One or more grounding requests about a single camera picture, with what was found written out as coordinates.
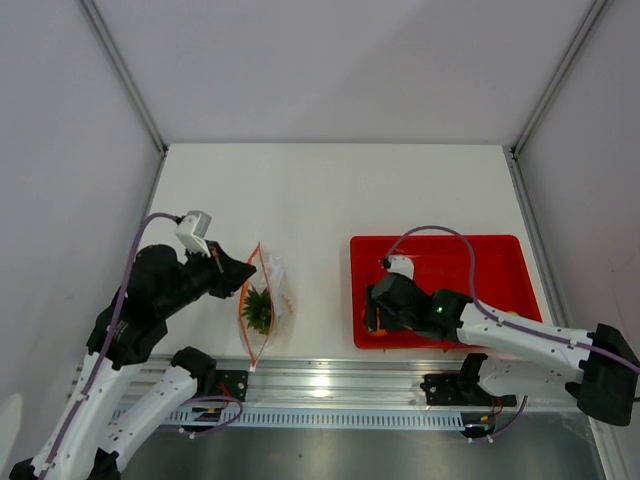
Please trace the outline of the toy pineapple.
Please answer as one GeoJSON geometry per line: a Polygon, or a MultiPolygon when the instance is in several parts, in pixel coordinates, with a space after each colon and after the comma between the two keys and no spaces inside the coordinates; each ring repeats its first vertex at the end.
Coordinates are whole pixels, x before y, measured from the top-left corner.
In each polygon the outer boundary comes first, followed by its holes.
{"type": "Polygon", "coordinates": [[[279,321],[293,315],[293,304],[282,293],[272,294],[268,288],[258,290],[251,286],[243,297],[240,318],[248,330],[260,335],[269,335],[279,321]]]}

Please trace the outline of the clear zip top bag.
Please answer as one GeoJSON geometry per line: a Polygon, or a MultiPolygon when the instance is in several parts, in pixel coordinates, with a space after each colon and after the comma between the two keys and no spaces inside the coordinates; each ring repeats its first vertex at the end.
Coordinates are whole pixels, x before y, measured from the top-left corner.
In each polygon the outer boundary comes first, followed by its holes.
{"type": "Polygon", "coordinates": [[[258,243],[247,263],[256,272],[239,292],[238,328],[249,357],[250,373],[266,354],[278,353],[291,341],[296,317],[296,297],[284,262],[258,243]]]}

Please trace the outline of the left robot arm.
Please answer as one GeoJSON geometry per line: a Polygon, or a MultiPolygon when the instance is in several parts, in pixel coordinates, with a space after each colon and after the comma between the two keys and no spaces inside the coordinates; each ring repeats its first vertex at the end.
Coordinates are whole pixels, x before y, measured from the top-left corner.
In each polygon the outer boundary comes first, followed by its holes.
{"type": "Polygon", "coordinates": [[[206,253],[180,262],[168,245],[140,250],[111,304],[97,317],[80,378],[51,437],[35,456],[16,463],[12,479],[118,479],[138,448],[179,406],[193,400],[232,401],[220,385],[217,362],[185,347],[161,379],[124,416],[116,407],[167,321],[201,297],[226,299],[255,266],[228,256],[214,241],[206,253]]]}

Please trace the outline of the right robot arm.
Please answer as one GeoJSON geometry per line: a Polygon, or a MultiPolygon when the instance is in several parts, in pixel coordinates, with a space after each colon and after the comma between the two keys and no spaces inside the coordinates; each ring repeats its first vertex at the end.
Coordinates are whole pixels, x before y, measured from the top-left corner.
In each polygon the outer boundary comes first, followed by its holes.
{"type": "Polygon", "coordinates": [[[412,331],[431,341],[451,341],[499,350],[521,360],[513,367],[487,362],[460,374],[458,395],[479,403],[504,383],[559,384],[586,415],[626,427],[631,422],[639,360],[622,333],[600,324],[593,331],[555,328],[495,309],[475,296],[451,290],[425,293],[406,276],[389,273],[366,290],[367,315],[393,331],[412,331]]]}

